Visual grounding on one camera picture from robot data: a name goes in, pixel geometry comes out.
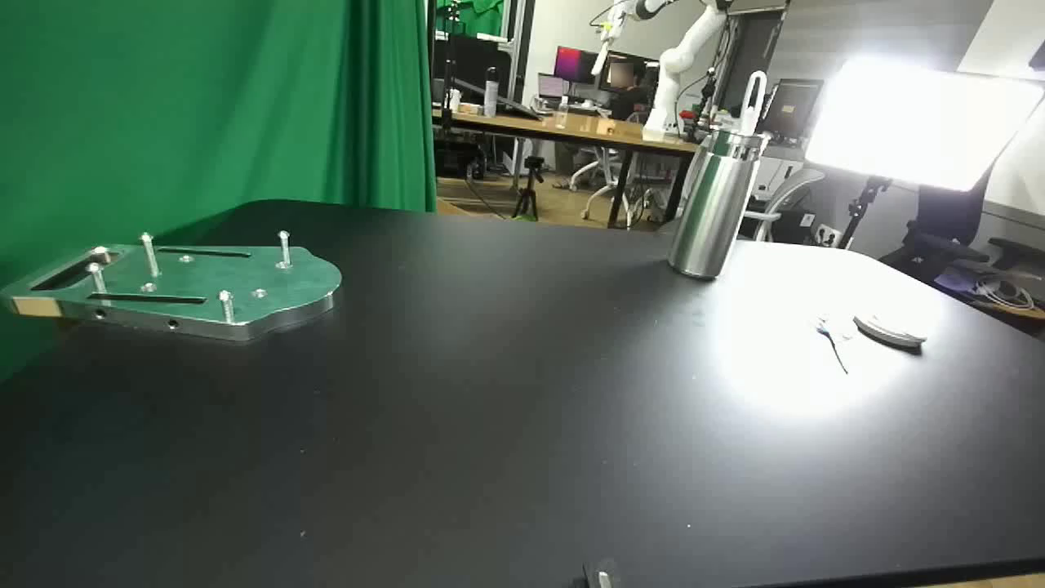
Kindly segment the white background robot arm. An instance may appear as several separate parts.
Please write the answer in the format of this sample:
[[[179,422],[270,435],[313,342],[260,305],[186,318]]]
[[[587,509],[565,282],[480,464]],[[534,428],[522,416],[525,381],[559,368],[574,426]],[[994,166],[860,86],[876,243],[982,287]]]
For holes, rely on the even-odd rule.
[[[597,29],[597,59],[592,67],[596,74],[604,71],[606,55],[624,33],[627,20],[654,20],[661,17],[672,0],[612,0],[592,26]],[[655,92],[654,105],[643,123],[643,133],[661,141],[676,123],[676,97],[684,96],[684,74],[697,67],[698,49],[725,26],[732,0],[697,0],[698,17],[690,22],[690,29],[679,35],[676,45],[668,45],[661,55],[655,67]]]

